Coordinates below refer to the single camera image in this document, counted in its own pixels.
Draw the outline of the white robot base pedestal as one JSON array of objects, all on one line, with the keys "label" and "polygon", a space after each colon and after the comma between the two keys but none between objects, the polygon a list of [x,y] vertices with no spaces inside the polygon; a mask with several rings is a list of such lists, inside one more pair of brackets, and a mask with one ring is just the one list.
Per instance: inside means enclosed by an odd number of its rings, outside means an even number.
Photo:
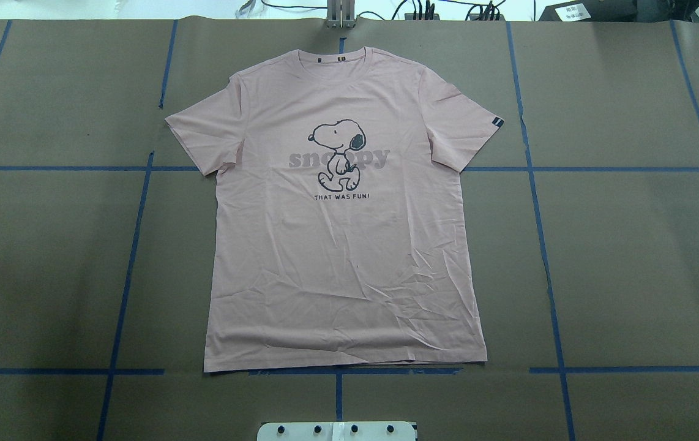
[{"label": "white robot base pedestal", "polygon": [[410,421],[269,422],[260,426],[257,440],[418,440]]}]

